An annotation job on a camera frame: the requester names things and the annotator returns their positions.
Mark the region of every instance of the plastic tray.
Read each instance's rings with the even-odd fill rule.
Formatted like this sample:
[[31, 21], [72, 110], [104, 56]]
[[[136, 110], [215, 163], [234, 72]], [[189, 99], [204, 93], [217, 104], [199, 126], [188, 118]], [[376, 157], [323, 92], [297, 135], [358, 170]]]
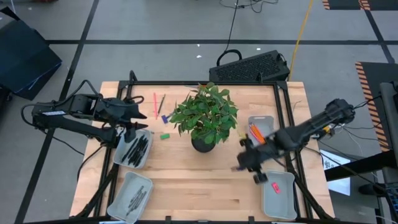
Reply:
[[[297, 213], [294, 210], [293, 183], [294, 175], [289, 172], [268, 171], [268, 181], [262, 186], [262, 210], [269, 217], [294, 220]], [[279, 194], [272, 187], [277, 183]]]
[[[274, 131], [274, 118], [271, 116], [251, 116], [249, 117], [248, 124], [255, 124], [263, 137], [268, 136]], [[260, 143], [256, 140], [256, 138], [251, 134], [250, 127], [248, 125], [248, 136], [249, 139], [253, 142], [254, 146], [259, 145]]]
[[[131, 199], [135, 196], [137, 191], [144, 186], [142, 192], [146, 191], [144, 198], [139, 204], [138, 208], [133, 210], [126, 216], [129, 210]], [[108, 207], [107, 212], [113, 218], [124, 221], [126, 223], [135, 223], [144, 212], [145, 206], [149, 200], [154, 184], [146, 177], [143, 177], [135, 172], [128, 172], [124, 177], [123, 185], [114, 199], [113, 203]]]
[[[141, 138], [142, 135], [144, 135], [148, 139], [148, 147], [147, 147], [147, 150], [146, 150], [144, 156], [142, 157], [140, 163], [138, 164], [138, 166], [134, 167], [133, 164], [129, 165], [129, 163], [128, 163], [129, 160], [128, 159], [125, 159], [124, 162], [122, 163], [123, 156], [125, 155], [125, 153], [128, 152], [130, 146], [134, 143], [134, 140]], [[133, 169], [141, 169], [141, 168], [143, 168], [144, 165], [145, 165], [145, 162], [147, 160], [150, 147], [152, 146], [152, 139], [153, 139], [152, 136], [153, 136], [153, 134], [150, 131], [148, 131], [148, 130], [145, 130], [145, 129], [138, 130], [138, 131], [136, 131], [136, 138], [133, 139], [129, 143], [125, 143], [124, 142], [124, 135], [122, 134], [121, 138], [120, 138], [120, 141], [119, 141], [119, 144], [118, 144], [118, 146], [116, 148], [116, 152], [115, 152], [114, 157], [113, 157], [113, 162], [116, 163], [116, 164], [122, 165], [122, 166], [133, 168]]]

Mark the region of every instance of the wooden table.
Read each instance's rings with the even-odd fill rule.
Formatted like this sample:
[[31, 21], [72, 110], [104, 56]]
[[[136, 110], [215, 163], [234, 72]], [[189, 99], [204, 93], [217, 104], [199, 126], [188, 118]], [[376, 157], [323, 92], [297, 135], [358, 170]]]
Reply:
[[[288, 83], [289, 96], [294, 112], [294, 120], [299, 124], [311, 117], [308, 108], [304, 85], [301, 82]], [[275, 105], [275, 96], [271, 86], [219, 86], [227, 88], [231, 100], [238, 111], [238, 129], [245, 132], [249, 116], [268, 115], [274, 117], [274, 129], [279, 129], [279, 120]], [[174, 124], [164, 124], [162, 119], [154, 116], [153, 93], [161, 99], [166, 94], [161, 114], [169, 114], [175, 102], [182, 102], [193, 88], [174, 85], [134, 85], [132, 96], [142, 95], [145, 100], [139, 106], [142, 114], [148, 118], [139, 121], [148, 124], [153, 131], [154, 142], [149, 157], [142, 170], [120, 166], [116, 194], [124, 176], [129, 171], [137, 172], [150, 178], [154, 190], [141, 220], [164, 220], [170, 215], [173, 220], [213, 220], [213, 221], [247, 221], [254, 216], [256, 221], [275, 220], [261, 211], [261, 186], [256, 185], [252, 173], [231, 172], [230, 168], [238, 164], [236, 156], [243, 148], [239, 145], [239, 134], [231, 130], [229, 139], [220, 143], [211, 152], [202, 154], [194, 150], [190, 136], [178, 135]], [[104, 82], [101, 93], [104, 97], [115, 97], [118, 82]], [[288, 126], [283, 93], [280, 91], [286, 126]], [[160, 140], [160, 135], [170, 133], [170, 138]], [[88, 140], [85, 158], [99, 143]], [[317, 142], [311, 140], [310, 148], [318, 149]], [[80, 212], [96, 192], [103, 166], [105, 150], [89, 160], [81, 170], [70, 215]], [[325, 211], [334, 216], [326, 178], [323, 173], [321, 157], [309, 150], [301, 152], [308, 189]], [[264, 170], [281, 170], [284, 168], [275, 161], [266, 161]], [[305, 216], [302, 195], [297, 188], [302, 217]], [[105, 214], [108, 191], [104, 193], [101, 214]]]

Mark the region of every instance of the white label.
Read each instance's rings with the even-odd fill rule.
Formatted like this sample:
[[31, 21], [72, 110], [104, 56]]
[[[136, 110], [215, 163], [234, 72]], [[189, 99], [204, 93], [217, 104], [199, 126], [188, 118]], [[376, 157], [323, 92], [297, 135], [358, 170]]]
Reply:
[[[330, 152], [326, 152], [324, 150], [320, 150], [320, 152], [322, 154], [326, 155], [327, 157], [330, 157], [330, 159], [333, 159], [334, 161], [338, 162], [339, 164], [347, 164], [347, 163], [351, 162], [349, 159], [334, 155], [334, 154], [332, 154]], [[325, 156], [322, 156], [322, 158], [323, 158], [323, 170], [327, 170], [327, 169], [331, 169], [331, 168], [339, 166], [339, 164], [326, 158]], [[345, 194], [348, 196], [351, 193], [350, 185], [351, 185], [351, 180], [349, 179], [349, 177], [328, 182], [329, 190], [339, 192], [341, 194]]]
[[43, 114], [47, 116], [53, 116], [53, 115], [64, 115], [66, 113], [63, 111], [51, 111], [51, 112], [44, 112]]

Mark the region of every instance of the paper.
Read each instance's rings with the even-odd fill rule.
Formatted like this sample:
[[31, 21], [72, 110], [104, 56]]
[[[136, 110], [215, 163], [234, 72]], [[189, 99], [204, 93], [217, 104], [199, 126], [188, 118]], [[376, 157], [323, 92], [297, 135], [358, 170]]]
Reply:
[[[347, 164], [351, 162], [349, 159], [343, 158], [341, 156], [334, 155], [330, 152], [326, 152], [324, 150], [320, 150], [320, 152], [327, 157], [330, 157], [330, 159], [333, 159], [334, 161], [338, 162], [339, 164]], [[336, 166], [339, 166], [339, 164], [333, 162], [332, 160], [326, 158], [325, 156], [322, 156], [323, 158], [323, 170], [331, 169]], [[340, 180], [333, 180], [328, 182], [328, 188], [329, 190], [339, 192], [341, 194], [345, 194], [347, 196], [350, 195], [351, 191], [351, 180], [349, 177], [340, 179]]]

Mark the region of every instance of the black pot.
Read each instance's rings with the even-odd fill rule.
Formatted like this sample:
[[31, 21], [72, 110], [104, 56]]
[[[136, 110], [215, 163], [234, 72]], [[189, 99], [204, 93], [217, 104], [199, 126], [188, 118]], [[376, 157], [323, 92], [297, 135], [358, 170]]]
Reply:
[[210, 152], [216, 144], [213, 142], [211, 144], [206, 144], [203, 139], [191, 139], [192, 146], [198, 151], [198, 152]]

